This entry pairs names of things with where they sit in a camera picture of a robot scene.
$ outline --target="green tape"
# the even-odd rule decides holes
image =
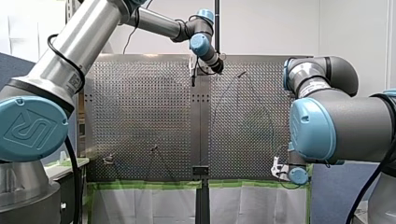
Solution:
[[[309,174],[312,174],[312,165],[308,166]],[[296,185],[282,182],[287,188],[295,188]],[[115,182],[100,182],[87,184],[87,210],[88,210],[88,224],[92,224],[92,207],[94,203],[94,193],[97,190],[106,189],[200,189],[202,187],[201,181],[181,181],[181,182],[148,182],[142,180],[117,180]],[[264,181],[264,180],[209,180],[209,187],[211,189],[223,188],[241,188],[241,187],[258,187],[283,189],[278,181]],[[306,223],[310,223],[310,204],[311,204],[311,185],[301,186],[300,189],[306,189]]]
[[[93,190],[101,189],[200,189],[200,181],[181,182],[146,182],[146,181],[125,181],[88,183]]]
[[[79,158],[79,159],[77,159],[77,163],[82,163],[82,162],[87,161],[87,160],[88,159],[86,159],[86,158]],[[46,164],[45,167],[53,166],[53,165],[56,165],[56,164],[58,164],[58,162],[57,161],[53,161],[53,162],[50,162],[50,163]],[[71,161],[63,161],[59,165],[60,166],[72,166],[72,162]]]
[[[282,182],[287,188],[296,188],[297,185]],[[278,181],[271,180],[209,180],[209,187],[211,189],[224,189],[224,188],[241,188],[241,187],[258,187],[258,188],[271,188],[283,189]],[[307,189],[307,185],[301,186],[300,189]]]

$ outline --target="perforated metal panel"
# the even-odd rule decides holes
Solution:
[[[276,150],[287,158],[288,57],[228,56],[224,75],[198,77],[194,89],[189,57],[98,59],[85,89],[90,181],[189,180],[199,163],[210,178],[272,179]]]
[[[285,60],[229,57],[225,76],[212,78],[211,178],[272,179],[277,149],[287,158],[291,99],[282,84]]]
[[[86,88],[90,180],[191,179],[188,58],[108,57]]]

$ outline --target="blue joint cap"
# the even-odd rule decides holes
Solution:
[[[215,15],[209,9],[201,9],[201,10],[199,10],[198,13],[197,13],[197,16],[207,18],[208,20],[210,20],[212,22],[212,24],[213,24],[213,22],[215,22]]]
[[[301,167],[293,168],[289,172],[289,180],[295,185],[304,185],[308,182],[308,173]]]
[[[210,42],[203,34],[193,35],[190,40],[190,48],[198,57],[202,57],[210,50]]]
[[[129,0],[129,1],[131,1],[134,5],[141,6],[145,4],[147,0]]]
[[[50,100],[22,96],[0,102],[0,160],[38,161],[55,152],[67,136],[64,111]]]
[[[396,96],[396,89],[385,90],[384,94],[388,96]]]
[[[285,91],[290,91],[288,82],[289,82],[289,64],[292,59],[287,59],[283,64],[283,89]]]
[[[319,161],[332,157],[336,147],[335,128],[321,103],[312,98],[294,101],[289,121],[291,142],[302,157]]]

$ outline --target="ur logo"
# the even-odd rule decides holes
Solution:
[[[24,110],[9,127],[4,139],[40,150],[46,145],[56,126],[57,123],[54,120],[45,118],[34,111]]]

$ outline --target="white wall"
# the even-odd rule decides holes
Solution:
[[[359,96],[389,84],[391,0],[320,0],[320,55],[350,61],[359,74]]]
[[[150,8],[172,19],[186,20],[213,0],[153,0]],[[221,1],[221,51],[228,54],[318,54],[319,0]],[[132,27],[111,36],[114,53],[122,53]],[[188,43],[138,30],[126,53],[190,53]]]
[[[64,0],[0,0],[0,52],[36,63],[64,25]]]

